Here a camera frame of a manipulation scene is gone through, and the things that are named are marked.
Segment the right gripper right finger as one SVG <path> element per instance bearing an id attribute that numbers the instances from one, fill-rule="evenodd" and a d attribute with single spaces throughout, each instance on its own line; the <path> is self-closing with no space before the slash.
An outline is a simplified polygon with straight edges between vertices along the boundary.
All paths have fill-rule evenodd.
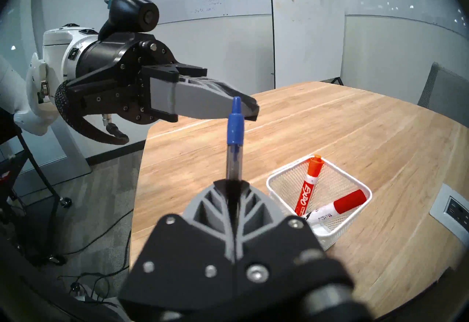
<path id="1" fill-rule="evenodd" d="M 269 282 L 324 258 L 326 254 L 306 221 L 285 216 L 248 182 L 234 181 L 236 282 Z"/>

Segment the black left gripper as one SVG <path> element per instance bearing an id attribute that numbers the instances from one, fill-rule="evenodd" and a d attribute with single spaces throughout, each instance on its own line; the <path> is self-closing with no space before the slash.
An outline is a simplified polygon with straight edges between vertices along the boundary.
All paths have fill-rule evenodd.
<path id="1" fill-rule="evenodd" d="M 205 68 L 175 63 L 169 48 L 151 34 L 121 32 L 96 41 L 76 60 L 75 78 L 69 74 L 65 81 L 65 113 L 116 114 L 137 124 L 177 122 L 178 115 L 223 119 L 232 112 L 233 98 L 240 97 L 244 118 L 256 120 L 255 98 L 203 76 Z"/>

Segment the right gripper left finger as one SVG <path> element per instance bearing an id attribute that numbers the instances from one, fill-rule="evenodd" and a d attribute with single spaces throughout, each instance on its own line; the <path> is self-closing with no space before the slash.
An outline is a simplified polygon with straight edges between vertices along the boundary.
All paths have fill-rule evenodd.
<path id="1" fill-rule="evenodd" d="M 163 216 L 118 299 L 132 320 L 190 314 L 235 297 L 234 181 L 217 180 L 189 204 L 189 215 Z"/>

